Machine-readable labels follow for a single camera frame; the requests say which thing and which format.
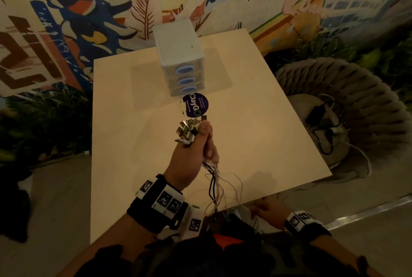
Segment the wicker chair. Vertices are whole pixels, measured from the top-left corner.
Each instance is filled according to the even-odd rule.
[[[389,86],[367,69],[341,59],[317,58],[285,65],[275,77],[287,96],[326,93],[342,103],[341,122],[348,129],[350,143],[363,150],[374,170],[410,148],[410,113]],[[322,181],[362,178],[368,174],[368,163],[351,148],[332,174]]]

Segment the painted leaf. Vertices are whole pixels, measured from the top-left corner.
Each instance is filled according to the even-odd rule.
[[[132,0],[125,25],[137,30],[143,40],[153,40],[153,26],[162,23],[160,0]]]

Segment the table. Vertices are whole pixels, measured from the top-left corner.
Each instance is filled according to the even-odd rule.
[[[205,53],[206,113],[220,155],[219,171],[241,202],[331,175],[245,29],[199,38]],[[148,177],[167,168],[182,115],[170,97],[156,48],[94,61],[90,242],[125,212]],[[206,208],[201,169],[183,191]],[[238,205],[225,182],[227,207]],[[226,209],[224,202],[219,210]]]

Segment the wristband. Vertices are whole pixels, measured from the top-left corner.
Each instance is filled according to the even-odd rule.
[[[331,236],[321,221],[305,211],[290,213],[285,221],[285,231],[304,243],[310,243],[323,234]]]
[[[135,196],[127,214],[155,234],[166,226],[177,229],[188,207],[183,194],[161,174],[145,181]]]

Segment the sticker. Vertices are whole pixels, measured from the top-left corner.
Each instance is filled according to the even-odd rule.
[[[191,93],[183,97],[181,101],[185,105],[186,115],[188,117],[199,117],[206,113],[209,108],[209,102],[205,96],[200,93]]]

